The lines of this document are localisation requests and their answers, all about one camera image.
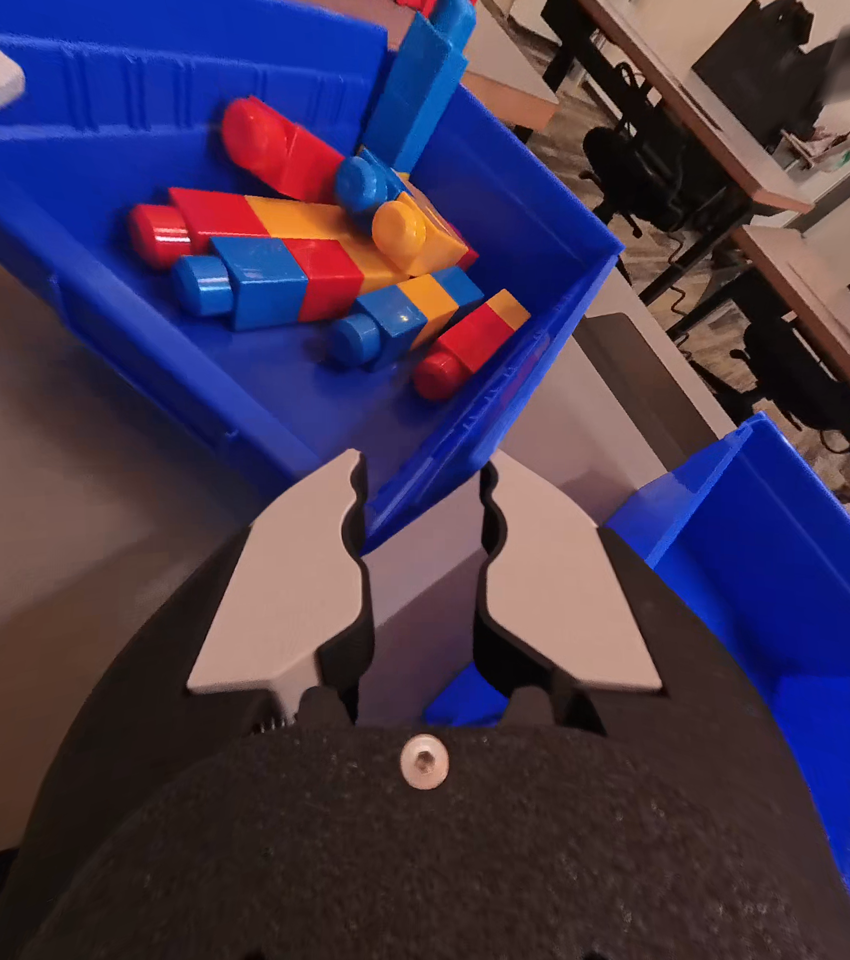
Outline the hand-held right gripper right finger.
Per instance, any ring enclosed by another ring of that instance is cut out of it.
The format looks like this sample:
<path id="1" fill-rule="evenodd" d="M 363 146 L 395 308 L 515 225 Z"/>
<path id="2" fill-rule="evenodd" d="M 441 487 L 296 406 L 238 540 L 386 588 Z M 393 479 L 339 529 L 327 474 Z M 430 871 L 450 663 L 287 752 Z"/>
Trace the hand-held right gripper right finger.
<path id="1" fill-rule="evenodd" d="M 559 724 L 600 724 L 595 692 L 664 684 L 599 535 L 558 487 L 503 451 L 479 477 L 474 663 L 503 696 L 542 690 Z"/>

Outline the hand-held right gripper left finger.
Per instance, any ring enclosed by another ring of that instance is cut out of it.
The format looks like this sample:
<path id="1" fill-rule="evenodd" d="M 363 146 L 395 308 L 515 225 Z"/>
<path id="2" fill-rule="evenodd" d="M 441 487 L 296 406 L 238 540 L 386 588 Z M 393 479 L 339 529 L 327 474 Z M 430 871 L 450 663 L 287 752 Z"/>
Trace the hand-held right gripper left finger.
<path id="1" fill-rule="evenodd" d="M 350 448 L 251 523 L 198 652 L 191 694 L 263 691 L 286 722 L 309 690 L 333 691 L 348 723 L 374 656 L 364 505 L 367 464 Z"/>

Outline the blue plastic bin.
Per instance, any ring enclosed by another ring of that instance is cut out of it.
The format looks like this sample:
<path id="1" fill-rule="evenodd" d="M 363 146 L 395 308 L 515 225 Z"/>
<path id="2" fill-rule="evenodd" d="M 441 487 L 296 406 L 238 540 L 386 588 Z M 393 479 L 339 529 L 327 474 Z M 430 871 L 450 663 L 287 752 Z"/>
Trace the blue plastic bin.
<path id="1" fill-rule="evenodd" d="M 347 448 L 368 467 L 368 549 L 478 471 L 615 270 L 622 244 L 465 88 L 412 181 L 479 254 L 485 294 L 530 319 L 455 398 L 422 402 L 405 357 L 324 365 L 303 324 L 188 318 L 123 219 L 171 186 L 252 190 L 215 143 L 257 94 L 356 145 L 393 54 L 378 25 L 292 2 L 0 2 L 23 96 L 0 111 L 0 264 L 191 437 L 276 496 Z"/>
<path id="2" fill-rule="evenodd" d="M 664 684 L 559 724 L 468 666 L 424 714 L 474 958 L 850 958 L 850 516 L 756 414 L 599 535 Z"/>

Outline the group of block towers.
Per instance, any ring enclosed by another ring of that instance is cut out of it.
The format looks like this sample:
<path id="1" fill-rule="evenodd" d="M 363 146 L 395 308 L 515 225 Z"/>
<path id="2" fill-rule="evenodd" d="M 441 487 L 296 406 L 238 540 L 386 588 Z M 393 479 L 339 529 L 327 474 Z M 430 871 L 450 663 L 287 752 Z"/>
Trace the group of block towers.
<path id="1" fill-rule="evenodd" d="M 476 24 L 474 2 L 415 14 L 348 155 L 257 96 L 233 100 L 221 144 L 271 194 L 170 187 L 129 212 L 132 249 L 169 273 L 191 317 L 234 332 L 327 324 L 326 354 L 345 369 L 424 351 L 413 389 L 450 399 L 530 318 L 508 290 L 482 293 L 477 252 L 410 180 Z"/>

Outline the wooden background desk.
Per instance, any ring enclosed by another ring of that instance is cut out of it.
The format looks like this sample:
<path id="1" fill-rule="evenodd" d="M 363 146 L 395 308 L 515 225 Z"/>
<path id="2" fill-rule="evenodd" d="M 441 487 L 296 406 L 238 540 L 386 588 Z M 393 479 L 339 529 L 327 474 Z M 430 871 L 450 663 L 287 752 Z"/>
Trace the wooden background desk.
<path id="1" fill-rule="evenodd" d="M 577 42 L 575 57 L 623 116 L 645 120 L 650 107 L 645 105 L 645 96 L 637 95 L 599 50 L 594 42 L 597 32 L 637 69 L 657 92 L 671 118 L 695 138 L 758 210 L 765 210 L 767 215 L 813 210 L 815 203 L 806 191 L 700 78 L 689 72 L 674 73 L 654 52 L 624 13 L 621 2 L 579 1 L 574 8 L 582 18 L 582 38 Z"/>
<path id="2" fill-rule="evenodd" d="M 766 318 L 792 323 L 804 343 L 836 378 L 850 386 L 850 290 L 791 229 L 746 226 L 736 241 L 748 268 L 729 297 L 747 325 Z M 843 452 L 843 446 L 831 452 Z"/>

